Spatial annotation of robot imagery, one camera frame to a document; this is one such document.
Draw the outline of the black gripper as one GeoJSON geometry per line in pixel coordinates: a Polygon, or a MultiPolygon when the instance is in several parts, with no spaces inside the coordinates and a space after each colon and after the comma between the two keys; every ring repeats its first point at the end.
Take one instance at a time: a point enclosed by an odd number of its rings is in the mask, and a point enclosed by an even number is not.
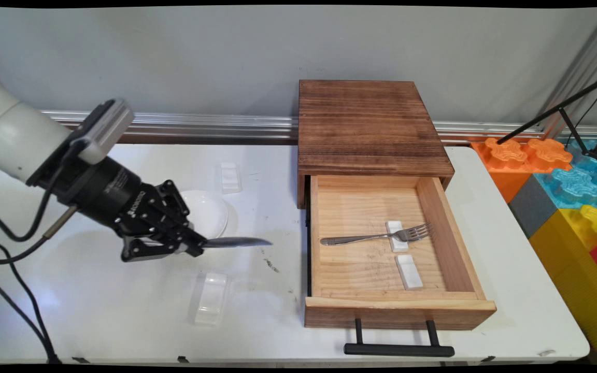
{"type": "Polygon", "coordinates": [[[172,180],[153,186],[112,158],[95,165],[77,159],[52,189],[62,205],[110,229],[150,229],[147,237],[121,236],[125,263],[156,260],[175,253],[198,257],[206,238],[192,229],[184,203],[172,180]],[[143,201],[143,220],[137,208],[143,201]]]}

